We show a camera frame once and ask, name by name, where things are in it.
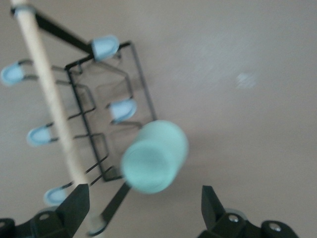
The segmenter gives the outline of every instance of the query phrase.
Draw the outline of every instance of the white stick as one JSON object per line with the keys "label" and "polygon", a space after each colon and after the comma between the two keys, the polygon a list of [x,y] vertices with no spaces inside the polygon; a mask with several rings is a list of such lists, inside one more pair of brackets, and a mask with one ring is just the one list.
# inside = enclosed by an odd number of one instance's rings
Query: white stick
{"label": "white stick", "polygon": [[[29,4],[28,0],[11,0],[13,7],[20,4]],[[54,120],[60,144],[66,157],[66,165],[74,185],[89,184],[85,171],[80,163],[77,146],[67,122],[66,111],[61,100],[59,90],[55,84],[55,78],[51,70],[51,64],[46,54],[34,13],[28,9],[19,10],[16,14],[25,44],[34,61],[35,70],[39,76],[39,82],[46,102]],[[95,208],[93,197],[90,194],[90,211],[88,213],[88,225],[91,232],[98,231],[104,226],[104,221]]]}

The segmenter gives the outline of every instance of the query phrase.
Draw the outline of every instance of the white spot on surface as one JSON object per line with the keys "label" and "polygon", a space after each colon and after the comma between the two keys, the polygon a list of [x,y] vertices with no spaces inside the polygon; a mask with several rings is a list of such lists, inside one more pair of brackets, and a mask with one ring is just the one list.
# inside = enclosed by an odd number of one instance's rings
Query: white spot on surface
{"label": "white spot on surface", "polygon": [[253,88],[256,85],[254,73],[240,73],[236,78],[237,88]]}

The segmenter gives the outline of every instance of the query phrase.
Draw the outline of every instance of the teal cup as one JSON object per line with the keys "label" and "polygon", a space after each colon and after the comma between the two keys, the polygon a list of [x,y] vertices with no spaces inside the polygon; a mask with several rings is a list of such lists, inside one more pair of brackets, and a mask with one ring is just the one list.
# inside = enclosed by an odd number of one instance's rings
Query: teal cup
{"label": "teal cup", "polygon": [[188,140],[182,129],[166,120],[145,125],[121,160],[128,185],[142,193],[167,188],[188,155]]}

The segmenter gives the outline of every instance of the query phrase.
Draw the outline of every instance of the silver screw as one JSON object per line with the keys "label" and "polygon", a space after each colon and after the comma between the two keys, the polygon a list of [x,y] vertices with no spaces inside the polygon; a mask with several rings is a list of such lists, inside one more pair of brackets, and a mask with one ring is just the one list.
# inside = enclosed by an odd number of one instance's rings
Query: silver screw
{"label": "silver screw", "polygon": [[238,222],[239,221],[238,217],[236,215],[232,215],[232,214],[229,215],[229,220],[231,222]]}
{"label": "silver screw", "polygon": [[282,228],[276,223],[270,223],[269,227],[276,232],[280,232],[282,230]]}

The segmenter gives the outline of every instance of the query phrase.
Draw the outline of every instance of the gray surface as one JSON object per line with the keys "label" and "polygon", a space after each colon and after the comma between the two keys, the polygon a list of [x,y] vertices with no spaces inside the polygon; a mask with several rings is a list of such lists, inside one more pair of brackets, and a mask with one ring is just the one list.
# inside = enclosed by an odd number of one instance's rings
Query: gray surface
{"label": "gray surface", "polygon": [[[1,68],[28,57],[8,2],[0,1]],[[189,158],[172,186],[156,195],[132,191],[108,237],[196,237],[204,229],[203,184],[255,225],[281,220],[300,237],[315,237],[315,0],[33,4],[87,40],[106,34],[133,40],[159,118],[180,125],[190,141]],[[44,40],[52,63],[83,56],[46,35]],[[58,143],[34,149],[25,141],[31,128],[50,121],[38,84],[1,85],[0,95],[0,216],[21,223],[45,208],[47,189],[69,179]],[[120,184],[93,187],[100,208]]]}

